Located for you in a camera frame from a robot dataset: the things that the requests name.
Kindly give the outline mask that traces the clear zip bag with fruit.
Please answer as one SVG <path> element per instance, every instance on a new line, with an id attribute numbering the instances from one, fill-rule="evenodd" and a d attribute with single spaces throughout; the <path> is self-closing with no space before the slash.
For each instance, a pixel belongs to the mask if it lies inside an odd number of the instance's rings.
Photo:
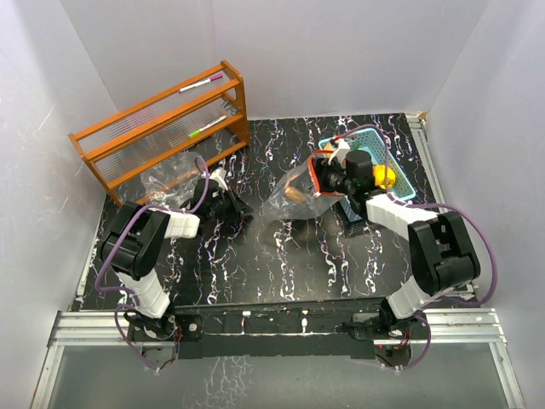
<path id="1" fill-rule="evenodd" d="M 321 192 L 318 186 L 314 162 L 324 159 L 328 164 L 332 153 L 328 150 L 316 151 L 303 164 L 282 176 L 261 205 L 260 213 L 266 222 L 313 219 L 345 197 L 342 193 Z"/>

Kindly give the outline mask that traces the fake pink peach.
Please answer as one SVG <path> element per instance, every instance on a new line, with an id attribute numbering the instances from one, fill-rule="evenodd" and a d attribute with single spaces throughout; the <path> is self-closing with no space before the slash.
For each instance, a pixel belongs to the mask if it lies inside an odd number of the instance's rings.
<path id="1" fill-rule="evenodd" d="M 308 191 L 304 186 L 293 181 L 288 181 L 284 186 L 286 198 L 294 203 L 306 203 L 308 201 Z"/>

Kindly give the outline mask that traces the yellow fake bell pepper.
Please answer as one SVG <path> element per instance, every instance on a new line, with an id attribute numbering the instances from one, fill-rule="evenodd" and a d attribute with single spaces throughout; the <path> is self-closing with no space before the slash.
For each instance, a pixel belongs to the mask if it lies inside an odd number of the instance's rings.
<path id="1" fill-rule="evenodd" d="M 385 190 L 392 189 L 397 181 L 394 170 L 384 164 L 373 166 L 373 176 L 375 178 L 375 185 Z"/>

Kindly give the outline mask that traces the clear zip bag with peppers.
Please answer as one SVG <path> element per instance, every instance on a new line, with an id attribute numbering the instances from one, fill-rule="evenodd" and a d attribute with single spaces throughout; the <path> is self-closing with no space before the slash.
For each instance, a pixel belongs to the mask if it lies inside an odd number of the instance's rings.
<path id="1" fill-rule="evenodd" d="M 180 208 L 193 196 L 198 180 L 204 175 L 200 155 L 185 151 L 154 165 L 141 174 L 144 203 Z"/>

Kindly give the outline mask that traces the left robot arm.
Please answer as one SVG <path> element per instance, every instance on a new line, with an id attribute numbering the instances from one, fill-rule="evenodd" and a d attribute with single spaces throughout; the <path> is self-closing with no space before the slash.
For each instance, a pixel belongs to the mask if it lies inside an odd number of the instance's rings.
<path id="1" fill-rule="evenodd" d="M 95 289 L 126 291 L 135 300 L 135 311 L 147 318 L 148 332 L 168 339 L 176 320 L 167 314 L 169 296 L 155 269 L 164 241 L 194 239 L 206 222 L 242 221 L 251 214 L 252 208 L 219 176 L 199 179 L 189 197 L 172 207 L 128 201 L 100 241 L 102 267 Z"/>

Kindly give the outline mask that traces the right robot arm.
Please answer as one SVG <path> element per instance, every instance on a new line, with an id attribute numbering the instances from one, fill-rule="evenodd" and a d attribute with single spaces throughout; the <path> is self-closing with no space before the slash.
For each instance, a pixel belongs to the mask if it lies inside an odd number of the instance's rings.
<path id="1" fill-rule="evenodd" d="M 412 275 L 381 301 L 378 314 L 347 325 L 352 334 L 371 332 L 401 337 L 422 310 L 445 293 L 479 277 L 481 268 L 465 222 L 455 211 L 404 204 L 388 192 L 388 168 L 373 164 L 365 151 L 322 151 L 310 164 L 321 196 L 348 199 L 353 212 L 405 239 Z"/>

